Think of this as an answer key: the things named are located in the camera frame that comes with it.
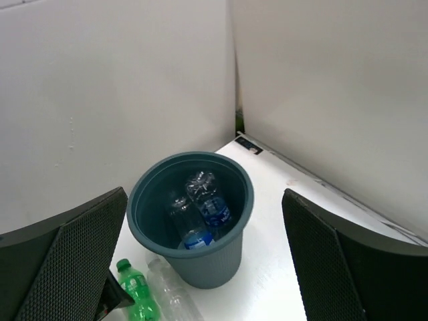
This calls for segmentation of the short blue-label water bottle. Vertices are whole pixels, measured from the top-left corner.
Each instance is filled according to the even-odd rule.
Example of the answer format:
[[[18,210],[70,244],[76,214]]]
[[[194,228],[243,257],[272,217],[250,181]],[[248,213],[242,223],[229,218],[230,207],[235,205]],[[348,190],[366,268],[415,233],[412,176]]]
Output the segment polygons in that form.
[[[197,171],[185,183],[185,190],[216,239],[223,237],[232,222],[232,214],[211,171]]]

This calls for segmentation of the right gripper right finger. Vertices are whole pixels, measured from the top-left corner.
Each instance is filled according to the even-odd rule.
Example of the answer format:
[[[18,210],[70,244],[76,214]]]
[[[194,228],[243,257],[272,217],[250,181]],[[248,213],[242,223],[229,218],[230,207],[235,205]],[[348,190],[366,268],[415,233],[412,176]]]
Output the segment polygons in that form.
[[[284,225],[308,320],[426,320],[427,248],[339,217],[297,192]]]

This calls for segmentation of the green plastic soda bottle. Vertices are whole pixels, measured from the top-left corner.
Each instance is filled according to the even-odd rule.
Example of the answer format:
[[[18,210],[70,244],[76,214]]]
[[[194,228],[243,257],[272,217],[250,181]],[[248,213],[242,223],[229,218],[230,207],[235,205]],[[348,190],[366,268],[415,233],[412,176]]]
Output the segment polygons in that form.
[[[161,312],[143,273],[134,269],[127,259],[119,260],[116,263],[116,269],[118,283],[134,300],[134,304],[125,309],[128,320],[160,320]]]

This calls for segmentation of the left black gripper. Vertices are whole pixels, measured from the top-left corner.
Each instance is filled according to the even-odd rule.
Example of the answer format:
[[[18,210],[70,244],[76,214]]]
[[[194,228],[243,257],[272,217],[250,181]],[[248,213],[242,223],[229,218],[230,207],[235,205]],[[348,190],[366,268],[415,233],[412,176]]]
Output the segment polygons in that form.
[[[114,276],[107,276],[96,308],[96,318],[105,318],[111,311],[133,306],[135,301],[120,286]]]

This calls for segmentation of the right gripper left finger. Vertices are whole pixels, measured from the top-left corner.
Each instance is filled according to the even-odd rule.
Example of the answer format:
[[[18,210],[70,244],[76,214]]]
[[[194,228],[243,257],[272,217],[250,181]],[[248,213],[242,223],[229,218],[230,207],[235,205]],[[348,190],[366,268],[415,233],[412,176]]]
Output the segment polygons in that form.
[[[117,187],[1,235],[2,320],[102,320],[96,308],[128,197]]]

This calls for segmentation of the tall blue-label water bottle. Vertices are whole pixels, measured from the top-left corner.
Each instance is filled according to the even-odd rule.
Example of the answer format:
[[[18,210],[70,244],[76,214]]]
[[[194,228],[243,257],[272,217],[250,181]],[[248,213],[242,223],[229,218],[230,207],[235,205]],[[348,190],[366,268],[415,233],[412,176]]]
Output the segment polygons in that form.
[[[199,249],[215,243],[199,210],[185,193],[168,192],[166,209],[185,249]]]

